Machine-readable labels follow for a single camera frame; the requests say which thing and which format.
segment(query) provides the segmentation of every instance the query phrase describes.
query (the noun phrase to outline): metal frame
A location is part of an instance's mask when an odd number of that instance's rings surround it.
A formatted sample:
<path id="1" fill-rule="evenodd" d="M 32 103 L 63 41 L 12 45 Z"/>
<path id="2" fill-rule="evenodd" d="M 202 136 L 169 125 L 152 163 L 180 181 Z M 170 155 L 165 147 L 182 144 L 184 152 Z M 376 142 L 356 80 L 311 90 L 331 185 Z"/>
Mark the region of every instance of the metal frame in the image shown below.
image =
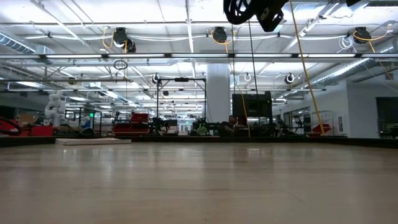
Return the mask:
<path id="1" fill-rule="evenodd" d="M 169 81 L 181 82 L 178 79 L 179 78 L 160 78 L 160 79 L 157 80 L 157 83 L 156 83 L 156 117 L 157 118 L 159 117 L 159 91 L 162 90 L 164 88 L 164 86 L 166 86 L 169 83 Z M 188 82 L 189 81 L 194 81 L 200 87 L 199 89 L 194 90 L 194 91 L 202 90 L 202 91 L 205 92 L 204 100 L 205 100 L 205 119 L 206 119 L 206 105 L 207 105 L 207 91 L 206 91 L 207 82 L 206 81 L 207 81 L 207 79 L 206 78 L 184 78 L 184 79 L 187 80 Z M 162 86 L 162 88 L 159 88 L 159 82 L 161 82 L 161 81 L 167 81 L 167 82 Z M 204 88 L 201 87 L 197 83 L 197 81 L 205 82 L 205 87 Z"/>
<path id="2" fill-rule="evenodd" d="M 283 59 L 283 58 L 301 58 L 299 53 L 257 53 L 253 54 L 254 58 L 261 59 Z M 398 58 L 398 54 L 391 53 L 356 53 L 356 54 L 331 54 L 331 53 L 307 53 L 304 54 L 305 58 L 317 58 L 317 59 L 359 59 L 359 58 Z M 237 59 L 252 59 L 252 54 L 204 54 L 204 53 L 160 53 L 160 54 L 30 54 L 30 55 L 0 55 L 2 60 L 23 60 L 23 59 L 36 59 L 36 60 L 56 60 L 56 59 L 67 59 L 67 60 L 79 60 L 79 59 L 147 59 L 147 58 L 237 58 Z"/>
<path id="3" fill-rule="evenodd" d="M 65 113 L 64 113 L 65 119 L 66 119 L 66 117 L 67 117 L 67 112 L 68 112 L 68 111 L 69 111 L 69 112 L 73 112 L 73 121 L 76 121 L 76 114 L 79 113 L 79 127 L 80 127 L 80 125 L 81 125 L 81 111 L 82 111 L 82 109 L 84 110 L 84 112 L 88 112 L 88 113 L 91 113 L 91 112 L 92 112 L 92 113 L 94 114 L 93 120 L 92 120 L 93 131 L 94 131 L 94 126 L 95 126 L 95 114 L 96 114 L 96 113 L 99 113 L 99 135 L 101 135 L 101 133 L 102 133 L 102 111 L 98 111 L 98 110 L 88 110 L 88 109 L 85 109 L 85 108 L 82 108 L 82 107 L 79 107 L 79 112 L 74 111 L 74 110 L 65 110 Z"/>

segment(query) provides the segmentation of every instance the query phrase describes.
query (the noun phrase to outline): monitor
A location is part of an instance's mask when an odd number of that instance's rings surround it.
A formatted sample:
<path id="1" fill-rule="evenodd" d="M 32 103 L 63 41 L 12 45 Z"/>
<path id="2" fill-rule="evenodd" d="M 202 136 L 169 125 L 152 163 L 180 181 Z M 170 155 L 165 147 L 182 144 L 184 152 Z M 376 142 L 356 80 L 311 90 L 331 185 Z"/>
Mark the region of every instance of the monitor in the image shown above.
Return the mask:
<path id="1" fill-rule="evenodd" d="M 265 94 L 259 94 L 258 100 L 256 94 L 232 94 L 233 115 L 236 117 L 245 116 L 244 108 L 246 108 L 247 117 L 258 118 L 272 117 L 272 98 L 271 93 L 266 91 Z"/>

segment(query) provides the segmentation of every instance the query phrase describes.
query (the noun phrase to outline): yellow cable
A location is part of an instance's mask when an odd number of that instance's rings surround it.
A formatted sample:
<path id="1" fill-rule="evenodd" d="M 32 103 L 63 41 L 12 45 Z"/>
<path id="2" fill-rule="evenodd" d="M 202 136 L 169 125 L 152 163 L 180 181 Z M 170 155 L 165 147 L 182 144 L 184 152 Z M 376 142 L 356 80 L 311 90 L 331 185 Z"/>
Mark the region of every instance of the yellow cable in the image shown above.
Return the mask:
<path id="1" fill-rule="evenodd" d="M 107 49 L 110 49 L 110 48 L 112 48 L 112 46 L 113 46 L 113 35 L 114 35 L 114 32 L 112 33 L 112 40 L 111 40 L 111 45 L 110 45 L 110 46 L 107 46 L 107 45 L 105 44 L 105 33 L 106 33 L 106 27 L 104 27 L 104 34 L 102 35 L 102 44 L 103 44 L 104 47 L 106 47 Z"/>
<path id="2" fill-rule="evenodd" d="M 358 37 L 358 36 L 355 35 L 356 33 L 357 33 L 357 31 L 353 32 L 353 36 L 354 36 L 355 38 L 359 39 L 359 40 L 374 41 L 374 40 L 379 40 L 379 39 L 385 37 L 385 36 L 388 34 L 388 31 L 387 31 L 384 35 L 382 35 L 381 37 L 378 37 L 378 38 L 375 38 L 375 39 L 364 39 L 364 38 L 360 38 L 360 37 Z"/>
<path id="3" fill-rule="evenodd" d="M 225 51 L 226 51 L 226 53 L 228 54 L 228 46 L 227 46 L 227 45 L 228 45 L 229 43 L 231 43 L 231 41 L 229 41 L 228 43 L 223 43 L 223 44 L 217 42 L 217 41 L 213 38 L 213 31 L 211 31 L 211 38 L 212 38 L 213 41 L 216 42 L 217 44 L 225 45 Z M 243 110 L 244 110 L 244 117 L 246 118 L 246 124 L 248 125 L 249 138 L 250 138 L 250 125 L 249 125 L 249 122 L 248 122 L 248 113 L 246 112 L 246 105 L 245 105 L 245 103 L 244 103 L 243 92 L 241 91 L 239 85 L 238 85 L 237 82 L 236 82 L 235 75 L 234 75 L 234 85 L 236 85 L 237 88 L 238 88 L 238 90 L 241 92 L 242 103 L 243 103 Z"/>
<path id="4" fill-rule="evenodd" d="M 376 51 L 375 51 L 375 49 L 374 49 L 373 44 L 372 44 L 371 41 L 369 41 L 369 45 L 371 46 L 373 53 L 376 53 Z M 383 65 L 383 63 L 381 63 L 380 60 L 379 60 L 379 63 L 380 63 L 380 65 L 381 65 L 381 67 L 384 69 L 384 72 L 386 73 L 386 75 L 390 78 L 390 80 L 394 80 L 394 79 L 390 76 L 390 74 L 388 74 L 387 69 L 385 68 L 385 66 Z"/>
<path id="5" fill-rule="evenodd" d="M 299 38 L 299 31 L 298 31 L 298 29 L 297 29 L 296 18 L 294 17 L 294 9 L 293 9 L 292 0 L 289 0 L 289 3 L 290 3 L 290 9 L 292 10 L 292 17 L 293 17 L 293 22 L 294 22 L 294 29 L 295 29 L 295 32 L 296 32 L 296 38 L 297 38 L 297 43 L 298 43 L 298 49 L 300 49 L 301 61 L 302 61 L 302 63 L 303 63 L 303 69 L 304 69 L 305 78 L 307 79 L 307 85 L 308 85 L 308 87 L 309 87 L 309 89 L 310 89 L 310 92 L 311 92 L 313 105 L 314 105 L 315 111 L 317 112 L 317 117 L 318 117 L 319 125 L 320 125 L 320 127 L 321 127 L 321 132 L 322 132 L 323 135 L 325 135 L 325 131 L 323 130 L 322 120 L 321 120 L 321 117 L 320 117 L 319 111 L 318 111 L 317 101 L 316 101 L 315 96 L 314 96 L 313 91 L 312 91 L 312 86 L 311 86 L 310 79 L 309 79 L 309 77 L 308 77 L 307 69 L 305 68 L 305 61 L 304 61 L 304 56 L 303 56 L 303 49 L 301 48 L 301 42 L 300 42 L 300 38 Z"/>

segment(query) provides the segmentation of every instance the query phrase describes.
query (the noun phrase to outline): wall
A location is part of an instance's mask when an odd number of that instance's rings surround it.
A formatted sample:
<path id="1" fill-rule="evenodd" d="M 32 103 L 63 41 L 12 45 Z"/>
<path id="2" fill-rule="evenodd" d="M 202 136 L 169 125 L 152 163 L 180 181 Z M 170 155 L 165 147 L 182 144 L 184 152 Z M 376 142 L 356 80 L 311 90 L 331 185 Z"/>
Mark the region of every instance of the wall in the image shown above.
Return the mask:
<path id="1" fill-rule="evenodd" d="M 356 76 L 369 75 L 362 73 Z M 376 97 L 398 97 L 398 75 L 394 80 L 386 80 L 384 75 L 359 83 L 347 80 L 347 94 L 349 105 L 349 125 L 351 138 L 378 138 Z"/>
<path id="2" fill-rule="evenodd" d="M 335 86 L 328 86 L 326 91 L 314 92 L 319 111 L 332 111 L 334 114 L 335 134 L 349 135 L 349 114 L 348 114 L 348 99 L 346 81 L 343 80 Z M 311 94 L 304 95 L 304 100 L 288 100 L 287 105 L 278 105 L 272 108 L 272 114 L 278 115 L 289 111 L 298 110 L 305 107 L 310 107 L 310 112 L 315 112 Z M 343 117 L 343 132 L 338 132 L 338 117 Z"/>

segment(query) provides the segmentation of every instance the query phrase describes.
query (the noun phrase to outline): hanging cord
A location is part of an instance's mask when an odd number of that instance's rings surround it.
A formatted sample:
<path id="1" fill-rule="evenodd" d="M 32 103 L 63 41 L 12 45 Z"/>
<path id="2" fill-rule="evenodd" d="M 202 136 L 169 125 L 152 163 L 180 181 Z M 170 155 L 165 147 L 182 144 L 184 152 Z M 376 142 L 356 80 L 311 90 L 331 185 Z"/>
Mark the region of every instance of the hanging cord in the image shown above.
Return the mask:
<path id="1" fill-rule="evenodd" d="M 365 40 L 365 41 L 379 40 L 379 39 L 385 37 L 385 36 L 389 33 L 389 28 L 390 28 L 390 27 L 387 26 L 386 33 L 385 33 L 384 35 L 382 35 L 381 37 L 378 37 L 378 38 L 375 38 L 375 39 L 364 39 L 364 38 L 360 38 L 360 37 L 358 37 L 357 35 L 355 35 L 355 34 L 357 33 L 357 31 L 353 32 L 353 36 L 354 36 L 355 38 L 359 39 L 359 40 Z"/>
<path id="2" fill-rule="evenodd" d="M 376 53 L 376 51 L 374 50 L 372 41 L 369 41 L 369 45 L 371 46 L 373 53 Z M 386 73 L 386 75 L 390 78 L 390 80 L 394 80 L 394 79 L 390 76 L 390 74 L 388 74 L 387 69 L 385 68 L 385 66 L 383 65 L 383 63 L 381 63 L 380 60 L 379 60 L 379 63 L 380 63 L 380 65 L 381 65 L 381 67 L 384 69 L 384 72 Z"/>
<path id="3" fill-rule="evenodd" d="M 252 40 L 252 37 L 251 37 L 250 19 L 248 21 L 249 21 L 249 33 L 250 33 L 251 59 L 252 59 L 252 62 L 253 62 L 254 84 L 256 86 L 257 106 L 258 106 L 258 109 L 260 111 L 261 107 L 260 107 L 260 102 L 259 102 L 259 92 L 258 92 L 258 89 L 257 89 L 256 66 L 254 65 L 254 51 L 253 51 L 253 40 Z M 259 115 L 259 126 L 261 126 L 260 115 Z"/>
<path id="4" fill-rule="evenodd" d="M 105 44 L 105 33 L 106 33 L 106 27 L 104 27 L 104 34 L 102 35 L 102 44 L 104 45 L 104 47 L 106 47 L 107 49 L 110 49 L 110 48 L 112 48 L 112 46 L 113 46 L 113 35 L 114 35 L 114 32 L 112 33 L 112 39 L 111 39 L 111 45 L 110 46 L 107 46 L 106 44 Z"/>
<path id="5" fill-rule="evenodd" d="M 235 54 L 235 43 L 234 43 L 234 41 L 232 41 L 232 54 Z M 233 57 L 232 60 L 233 60 L 233 70 L 234 70 L 234 72 L 233 72 L 234 94 L 235 94 L 235 86 L 237 86 L 238 90 L 241 92 L 242 104 L 243 104 L 243 110 L 244 110 L 244 117 L 246 118 L 246 124 L 248 125 L 248 133 L 249 133 L 249 138 L 250 138 L 250 125 L 249 125 L 249 121 L 248 121 L 248 113 L 246 112 L 246 104 L 244 103 L 243 92 L 241 91 L 241 89 L 240 89 L 240 87 L 239 87 L 239 85 L 238 85 L 238 83 L 236 81 L 236 78 L 235 78 L 235 57 Z"/>
<path id="6" fill-rule="evenodd" d="M 317 101 L 316 101 L 315 96 L 314 96 L 313 91 L 312 91 L 312 86 L 311 86 L 310 78 L 308 77 L 307 69 L 305 68 L 305 61 L 304 61 L 304 56 L 303 56 L 303 49 L 301 48 L 301 41 L 300 41 L 300 38 L 299 38 L 299 31 L 298 31 L 298 29 L 297 29 L 296 18 L 294 17 L 294 9 L 293 9 L 292 0 L 289 0 L 289 3 L 290 3 L 290 9 L 292 10 L 292 17 L 293 17 L 293 22 L 294 22 L 294 29 L 295 29 L 295 32 L 296 32 L 296 38 L 297 38 L 297 43 L 298 43 L 298 49 L 300 49 L 301 62 L 303 63 L 303 69 L 304 69 L 305 78 L 307 79 L 307 85 L 308 85 L 308 87 L 309 87 L 309 89 L 310 89 L 310 92 L 311 92 L 311 97 L 312 97 L 313 105 L 314 105 L 314 108 L 315 108 L 315 112 L 317 113 L 318 122 L 319 122 L 319 125 L 320 125 L 320 127 L 321 127 L 322 135 L 325 135 L 325 131 L 323 130 L 322 120 L 321 120 L 321 117 L 320 117 L 319 111 L 318 111 Z"/>

